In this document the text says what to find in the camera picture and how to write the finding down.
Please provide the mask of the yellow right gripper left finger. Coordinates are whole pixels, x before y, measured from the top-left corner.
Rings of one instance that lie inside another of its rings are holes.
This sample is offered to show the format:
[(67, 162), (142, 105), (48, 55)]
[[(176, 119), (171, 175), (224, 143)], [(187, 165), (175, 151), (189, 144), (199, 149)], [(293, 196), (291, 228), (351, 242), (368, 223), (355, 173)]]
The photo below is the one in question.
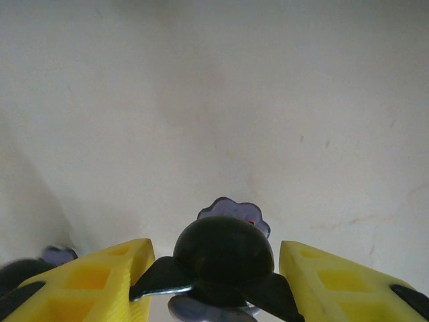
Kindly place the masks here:
[(23, 281), (0, 299), (0, 322), (147, 322), (150, 299), (129, 289), (153, 264), (150, 239), (134, 239)]

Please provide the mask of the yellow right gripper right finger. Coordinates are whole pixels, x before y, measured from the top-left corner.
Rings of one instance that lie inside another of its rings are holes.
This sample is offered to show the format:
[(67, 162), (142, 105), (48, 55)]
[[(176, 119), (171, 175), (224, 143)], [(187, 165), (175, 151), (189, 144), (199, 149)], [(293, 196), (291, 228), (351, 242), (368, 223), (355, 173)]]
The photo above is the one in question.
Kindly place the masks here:
[(280, 274), (305, 322), (429, 322), (429, 297), (374, 269), (283, 241)]

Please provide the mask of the black purple devil-eared toy figure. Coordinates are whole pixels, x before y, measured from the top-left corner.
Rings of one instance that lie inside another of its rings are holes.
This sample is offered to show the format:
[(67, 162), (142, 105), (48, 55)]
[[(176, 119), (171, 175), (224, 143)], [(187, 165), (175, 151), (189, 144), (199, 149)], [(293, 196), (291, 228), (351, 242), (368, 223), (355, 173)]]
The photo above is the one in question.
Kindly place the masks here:
[(129, 301), (170, 294), (180, 322), (258, 322), (265, 311), (305, 322), (290, 285), (275, 273), (271, 228), (254, 203), (217, 198), (179, 235), (171, 256), (158, 258), (129, 289)]
[(0, 267), (0, 297), (23, 281), (78, 258), (72, 248), (48, 246), (38, 258), (24, 258)]

